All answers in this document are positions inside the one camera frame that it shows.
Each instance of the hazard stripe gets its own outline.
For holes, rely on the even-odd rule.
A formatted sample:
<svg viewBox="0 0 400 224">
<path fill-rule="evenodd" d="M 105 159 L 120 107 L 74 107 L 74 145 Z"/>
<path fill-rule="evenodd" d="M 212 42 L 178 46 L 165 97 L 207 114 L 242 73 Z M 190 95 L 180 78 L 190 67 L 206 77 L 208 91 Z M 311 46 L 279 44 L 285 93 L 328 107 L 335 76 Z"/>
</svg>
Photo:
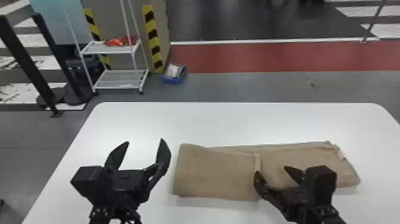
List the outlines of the hazard stripe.
<svg viewBox="0 0 400 224">
<path fill-rule="evenodd" d="M 145 30 L 148 35 L 151 60 L 155 72 L 162 73 L 164 71 L 164 63 L 163 56 L 161 55 L 160 40 L 158 39 L 153 5 L 143 5 L 142 12 L 145 22 Z"/>
<path fill-rule="evenodd" d="M 84 8 L 83 13 L 85 14 L 86 21 L 89 26 L 90 33 L 92 34 L 93 40 L 101 41 L 101 35 L 99 28 L 96 25 L 95 17 L 93 16 L 93 11 L 90 8 Z M 111 69 L 110 57 L 107 54 L 100 55 L 100 60 L 104 63 L 108 70 Z"/>
</svg>

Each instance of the white table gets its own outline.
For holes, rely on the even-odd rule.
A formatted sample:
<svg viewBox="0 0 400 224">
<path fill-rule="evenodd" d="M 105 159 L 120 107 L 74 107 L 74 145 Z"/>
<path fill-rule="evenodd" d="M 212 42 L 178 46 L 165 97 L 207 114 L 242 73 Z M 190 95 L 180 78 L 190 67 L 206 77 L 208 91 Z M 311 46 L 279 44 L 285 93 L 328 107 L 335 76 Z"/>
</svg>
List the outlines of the white table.
<svg viewBox="0 0 400 224">
<path fill-rule="evenodd" d="M 348 224 L 396 223 L 400 199 L 400 126 L 375 104 L 103 103 L 98 105 L 24 220 L 24 224 L 87 224 L 91 204 L 70 185 L 80 166 L 103 165 L 120 143 L 130 146 L 121 169 L 155 160 L 160 138 L 171 167 L 139 207 L 144 224 L 286 223 L 266 201 L 188 199 L 171 195 L 179 145 L 279 144 L 330 140 L 362 182 L 333 205 Z"/>
</svg>

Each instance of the small box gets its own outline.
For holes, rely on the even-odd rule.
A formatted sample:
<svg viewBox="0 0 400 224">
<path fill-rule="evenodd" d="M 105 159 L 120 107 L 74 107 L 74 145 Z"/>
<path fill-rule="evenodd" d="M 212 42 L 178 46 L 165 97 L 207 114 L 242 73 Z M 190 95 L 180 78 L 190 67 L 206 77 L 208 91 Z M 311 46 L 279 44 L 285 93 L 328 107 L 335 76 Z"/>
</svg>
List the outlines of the small box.
<svg viewBox="0 0 400 224">
<path fill-rule="evenodd" d="M 180 84 L 185 76 L 186 66 L 170 63 L 162 76 L 162 81 L 165 83 Z"/>
</svg>

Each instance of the black pole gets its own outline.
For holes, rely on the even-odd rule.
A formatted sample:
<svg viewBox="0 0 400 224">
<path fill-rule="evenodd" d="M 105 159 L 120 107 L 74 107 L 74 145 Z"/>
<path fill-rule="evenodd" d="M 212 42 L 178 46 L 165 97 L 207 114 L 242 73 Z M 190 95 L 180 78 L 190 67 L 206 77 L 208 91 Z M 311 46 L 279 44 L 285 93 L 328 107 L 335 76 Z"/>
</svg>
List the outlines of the black pole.
<svg viewBox="0 0 400 224">
<path fill-rule="evenodd" d="M 67 90 L 64 96 L 65 103 L 68 105 L 81 105 L 89 102 L 93 97 L 93 92 L 85 86 L 79 86 L 79 84 L 76 82 L 76 79 L 71 74 L 71 70 L 68 68 L 67 63 L 65 63 L 64 53 L 60 50 L 59 46 L 57 46 L 53 37 L 51 36 L 43 16 L 40 13 L 34 13 L 32 15 L 32 19 L 42 32 L 43 37 L 46 39 L 46 42 L 50 47 L 50 50 L 53 52 L 55 59 L 58 61 L 58 64 L 67 78 L 69 85 L 65 87 Z"/>
<path fill-rule="evenodd" d="M 60 116 L 61 112 L 55 107 L 55 104 L 59 103 L 56 95 L 53 93 L 53 91 L 51 91 L 45 78 L 43 78 L 39 69 L 30 58 L 28 52 L 18 39 L 5 15 L 0 15 L 0 27 L 0 38 L 3 40 L 5 46 L 8 48 L 12 56 L 18 61 L 22 70 L 35 86 L 36 90 L 44 99 L 47 106 L 50 107 L 54 116 Z"/>
<path fill-rule="evenodd" d="M 47 41 L 51 51 L 54 54 L 55 59 L 58 61 L 62 71 L 64 72 L 68 83 L 71 85 L 72 90 L 74 93 L 80 97 L 82 96 L 82 91 L 80 90 L 78 83 L 76 82 L 75 78 L 72 76 L 71 71 L 69 70 L 67 64 L 65 63 L 65 57 L 63 53 L 60 52 L 60 49 L 57 47 L 53 37 L 51 36 L 49 29 L 40 13 L 34 13 L 32 15 L 33 21 L 35 21 L 36 25 L 38 26 L 39 30 L 42 32 L 44 38 Z"/>
<path fill-rule="evenodd" d="M 1 214 L 1 208 L 3 208 L 4 200 L 0 199 L 0 214 Z"/>
<path fill-rule="evenodd" d="M 372 18 L 370 26 L 368 27 L 367 31 L 365 32 L 365 36 L 362 39 L 361 43 L 367 43 L 367 38 L 370 35 L 371 30 L 374 27 L 376 21 L 378 20 L 378 16 L 379 16 L 380 12 L 382 11 L 382 8 L 385 6 L 385 3 L 386 3 L 386 0 L 382 0 L 381 1 L 378 9 L 376 10 L 376 13 L 375 13 L 374 17 Z"/>
</svg>

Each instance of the towel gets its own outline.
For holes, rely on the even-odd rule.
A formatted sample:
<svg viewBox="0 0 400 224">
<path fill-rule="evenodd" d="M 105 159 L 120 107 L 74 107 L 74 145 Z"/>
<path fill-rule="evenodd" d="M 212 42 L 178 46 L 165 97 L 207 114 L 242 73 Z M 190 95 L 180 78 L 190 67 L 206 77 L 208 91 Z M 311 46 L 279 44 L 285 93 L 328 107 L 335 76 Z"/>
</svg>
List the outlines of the towel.
<svg viewBox="0 0 400 224">
<path fill-rule="evenodd" d="M 173 194 L 254 201 L 258 199 L 253 187 L 255 170 L 260 170 L 272 188 L 283 190 L 297 186 L 284 166 L 305 170 L 320 165 L 337 173 L 337 187 L 361 182 L 344 153 L 330 142 L 210 148 L 182 144 Z"/>
</svg>

